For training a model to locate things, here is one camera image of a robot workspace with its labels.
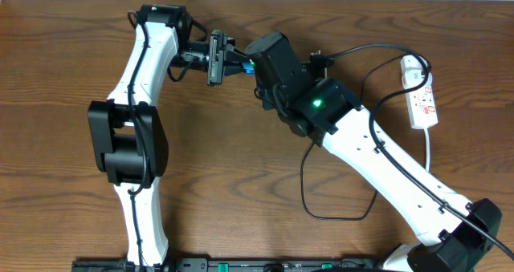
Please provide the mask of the blue Galaxy smartphone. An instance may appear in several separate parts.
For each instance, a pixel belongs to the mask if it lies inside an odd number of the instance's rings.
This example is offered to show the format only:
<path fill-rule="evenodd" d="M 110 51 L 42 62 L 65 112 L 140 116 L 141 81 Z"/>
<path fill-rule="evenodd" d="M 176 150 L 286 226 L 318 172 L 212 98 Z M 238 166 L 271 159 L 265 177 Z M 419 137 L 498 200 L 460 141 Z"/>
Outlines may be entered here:
<path fill-rule="evenodd" d="M 251 74 L 251 75 L 255 74 L 255 64 L 252 61 L 242 62 L 242 67 L 246 74 Z"/>

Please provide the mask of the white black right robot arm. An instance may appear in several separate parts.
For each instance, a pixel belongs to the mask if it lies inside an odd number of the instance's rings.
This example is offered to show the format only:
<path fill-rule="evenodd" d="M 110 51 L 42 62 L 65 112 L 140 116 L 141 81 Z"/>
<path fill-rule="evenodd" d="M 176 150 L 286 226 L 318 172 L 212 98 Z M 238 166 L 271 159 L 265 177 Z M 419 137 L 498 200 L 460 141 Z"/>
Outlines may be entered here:
<path fill-rule="evenodd" d="M 404 218 L 416 242 L 377 264 L 384 271 L 471 271 L 500 245 L 502 214 L 488 199 L 470 201 L 426 171 L 376 123 L 341 81 L 324 76 L 332 56 L 301 62 L 279 32 L 245 50 L 255 94 L 298 136 L 306 136 L 359 172 Z"/>

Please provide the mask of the white power strip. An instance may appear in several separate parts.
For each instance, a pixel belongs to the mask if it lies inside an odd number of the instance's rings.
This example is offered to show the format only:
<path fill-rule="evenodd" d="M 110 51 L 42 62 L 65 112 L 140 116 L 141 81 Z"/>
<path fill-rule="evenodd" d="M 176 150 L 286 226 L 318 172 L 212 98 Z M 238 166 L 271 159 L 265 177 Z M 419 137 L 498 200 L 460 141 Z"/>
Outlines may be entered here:
<path fill-rule="evenodd" d="M 401 61 L 402 86 L 410 89 L 418 86 L 423 78 L 422 65 L 413 55 L 405 55 Z M 416 91 L 406 93 L 406 104 L 413 129 L 428 129 L 435 126 L 439 120 L 434 102 L 432 89 L 433 76 L 430 73 L 428 81 Z"/>

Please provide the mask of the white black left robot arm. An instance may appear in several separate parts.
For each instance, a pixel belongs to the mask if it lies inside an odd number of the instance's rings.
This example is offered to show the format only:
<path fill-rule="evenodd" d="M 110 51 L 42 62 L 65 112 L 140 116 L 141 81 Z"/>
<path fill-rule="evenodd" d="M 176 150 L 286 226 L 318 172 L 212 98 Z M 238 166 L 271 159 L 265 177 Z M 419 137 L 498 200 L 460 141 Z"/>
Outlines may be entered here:
<path fill-rule="evenodd" d="M 77 260 L 74 271 L 174 271 L 161 218 L 159 184 L 169 143 L 157 102 L 166 79 L 177 83 L 189 70 L 203 71 L 216 86 L 226 76 L 251 74 L 253 62 L 220 30 L 190 39 L 205 27 L 185 6 L 144 4 L 129 11 L 136 33 L 132 53 L 115 89 L 88 108 L 97 168 L 122 204 L 128 253 L 120 260 Z"/>

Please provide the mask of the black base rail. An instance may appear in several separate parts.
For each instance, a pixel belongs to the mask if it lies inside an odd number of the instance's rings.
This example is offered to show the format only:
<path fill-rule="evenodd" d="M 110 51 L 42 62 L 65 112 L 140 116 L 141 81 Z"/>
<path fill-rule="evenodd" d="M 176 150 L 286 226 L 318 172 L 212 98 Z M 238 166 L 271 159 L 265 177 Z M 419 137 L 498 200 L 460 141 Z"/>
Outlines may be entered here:
<path fill-rule="evenodd" d="M 213 260 L 178 258 L 163 264 L 138 266 L 128 260 L 83 260 L 71 264 L 72 272 L 148 271 L 148 272 L 309 272 L 309 271 L 381 271 L 373 259 L 342 260 Z"/>

